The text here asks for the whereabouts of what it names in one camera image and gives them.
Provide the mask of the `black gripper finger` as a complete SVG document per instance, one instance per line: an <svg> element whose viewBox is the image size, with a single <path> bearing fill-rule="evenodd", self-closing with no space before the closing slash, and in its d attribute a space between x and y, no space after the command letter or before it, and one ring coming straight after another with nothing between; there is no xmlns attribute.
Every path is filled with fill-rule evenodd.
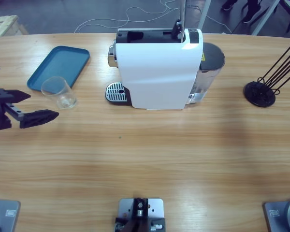
<svg viewBox="0 0 290 232"><path fill-rule="evenodd" d="M25 113L20 120L20 128L26 129L46 124L59 116L58 112L52 110L39 110L31 113Z"/></svg>
<svg viewBox="0 0 290 232"><path fill-rule="evenodd" d="M30 94L16 89L5 90L5 92L8 95L8 100L6 102L10 103L19 103L31 97Z"/></svg>

